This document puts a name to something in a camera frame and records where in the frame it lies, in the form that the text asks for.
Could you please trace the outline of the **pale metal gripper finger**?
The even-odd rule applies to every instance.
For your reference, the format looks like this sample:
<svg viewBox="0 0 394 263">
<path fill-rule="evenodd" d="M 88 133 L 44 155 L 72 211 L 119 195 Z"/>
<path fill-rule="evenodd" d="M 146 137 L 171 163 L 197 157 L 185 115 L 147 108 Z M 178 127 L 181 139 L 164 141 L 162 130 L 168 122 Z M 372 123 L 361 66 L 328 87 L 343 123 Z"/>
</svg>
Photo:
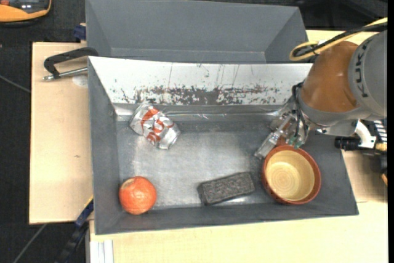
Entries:
<svg viewBox="0 0 394 263">
<path fill-rule="evenodd" d="M 262 142 L 261 146 L 255 151 L 254 156 L 258 159 L 265 159 L 269 152 L 276 147 L 283 135 L 283 132 L 271 132 Z"/>
<path fill-rule="evenodd" d="M 280 133 L 286 128 L 290 120 L 291 120 L 291 114 L 289 113 L 285 113 L 281 116 L 277 116 L 276 118 L 273 118 L 273 120 L 269 124 L 270 130 L 272 132 Z"/>
</svg>

